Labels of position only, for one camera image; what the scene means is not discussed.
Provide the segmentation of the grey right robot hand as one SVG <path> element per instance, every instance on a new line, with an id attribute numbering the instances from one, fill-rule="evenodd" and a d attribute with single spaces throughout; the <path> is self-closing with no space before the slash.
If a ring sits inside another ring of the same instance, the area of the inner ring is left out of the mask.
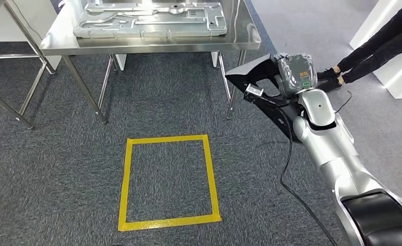
<path id="1" fill-rule="evenodd" d="M 276 79 L 278 89 L 284 97 L 292 98 L 317 86 L 318 77 L 311 55 L 280 53 L 273 58 L 280 76 Z"/>

